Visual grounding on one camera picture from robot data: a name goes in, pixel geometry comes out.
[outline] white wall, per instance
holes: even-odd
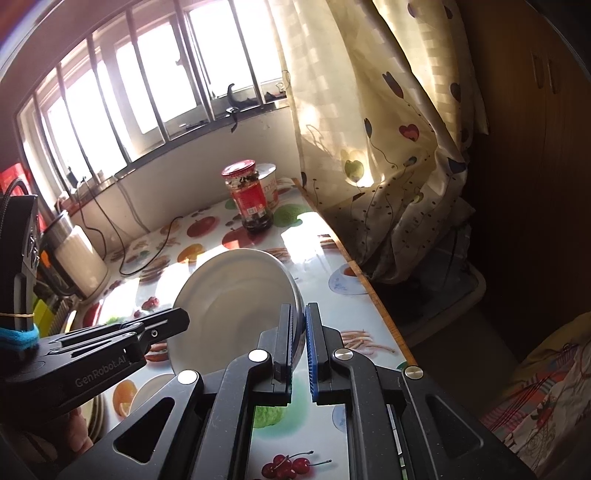
[[[227,198],[229,193],[220,172],[226,165],[245,158],[274,163],[280,177],[300,176],[289,108],[240,121],[234,133],[230,127],[224,127],[187,142],[127,175],[121,185],[142,222],[155,230],[177,215],[187,215]],[[97,199],[115,225],[129,234],[122,234],[124,243],[129,244],[144,234],[117,185],[109,187]],[[86,223],[105,235],[107,251],[120,249],[119,239],[96,204],[88,203],[83,211]],[[83,227],[80,212],[73,220]],[[86,231],[86,235],[97,252],[102,253],[99,234]]]

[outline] metal screw head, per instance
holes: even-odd
[[[267,360],[268,356],[269,354],[265,350],[260,349],[253,350],[248,354],[249,360],[257,363],[264,362],[265,360]]]
[[[337,360],[351,360],[353,358],[353,352],[348,348],[339,348],[335,350],[334,356]]]
[[[195,370],[183,370],[177,376],[178,382],[183,385],[190,385],[196,382],[198,378],[199,374]]]
[[[406,367],[404,370],[404,375],[406,375],[411,380],[420,380],[423,377],[423,369],[412,365],[410,367]]]

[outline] fruit pattern tablecloth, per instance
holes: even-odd
[[[146,269],[122,278],[123,252],[107,257],[110,280],[95,302],[78,314],[75,325],[102,325],[140,317],[171,307],[189,275],[209,258],[234,248],[256,248],[278,258],[294,277],[304,300],[318,302],[324,325],[341,331],[346,346],[387,368],[402,368],[405,358],[365,288],[350,269],[330,236],[323,218],[313,211],[289,179],[278,181],[279,204],[274,226],[259,235],[242,227],[232,200],[176,220],[162,253]],[[163,245],[168,225],[134,241],[126,251],[124,271],[148,262]],[[135,395],[156,375],[172,372],[166,345],[152,347],[147,365],[104,393],[103,434],[129,412]],[[294,372],[293,400],[287,407],[259,408],[255,417],[246,480],[265,479],[266,464],[277,455],[298,455],[297,477],[346,479],[349,465],[344,406],[319,407],[312,403],[306,356]]]

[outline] heart pattern curtain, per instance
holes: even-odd
[[[486,132],[454,0],[269,0],[304,187],[355,260],[397,283],[466,217]]]

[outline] windowsill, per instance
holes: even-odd
[[[240,122],[246,119],[262,115],[264,113],[274,112],[275,110],[279,110],[280,108],[285,108],[287,106],[289,106],[288,100],[280,99],[276,100],[275,102],[266,103],[264,105],[258,105],[248,108],[246,110],[242,110],[240,111],[240,113],[238,113],[238,128],[240,128]],[[73,190],[71,192],[70,197],[63,201],[61,206],[64,210],[68,210],[68,213],[70,215],[74,215],[78,210],[80,210],[81,206],[83,207],[84,205],[92,201],[93,195],[97,196],[99,193],[104,192],[106,189],[114,185],[118,180],[122,180],[127,175],[135,172],[137,169],[150,163],[152,160],[155,160],[161,155],[164,155],[165,153],[187,142],[195,140],[196,138],[202,137],[215,130],[219,130],[220,128],[231,126],[233,124],[234,119],[232,118],[232,115],[227,114],[225,117],[218,118],[211,123],[195,127],[192,130],[171,139],[170,142],[167,142],[161,145],[160,147],[157,147],[154,150],[146,153],[146,155],[143,155],[142,157],[133,161],[131,164],[127,165],[122,170],[119,170],[115,175],[106,179],[100,184],[92,185],[90,187],[90,191],[87,188],[84,188],[84,192],[80,197],[80,202],[76,197],[76,191]]]

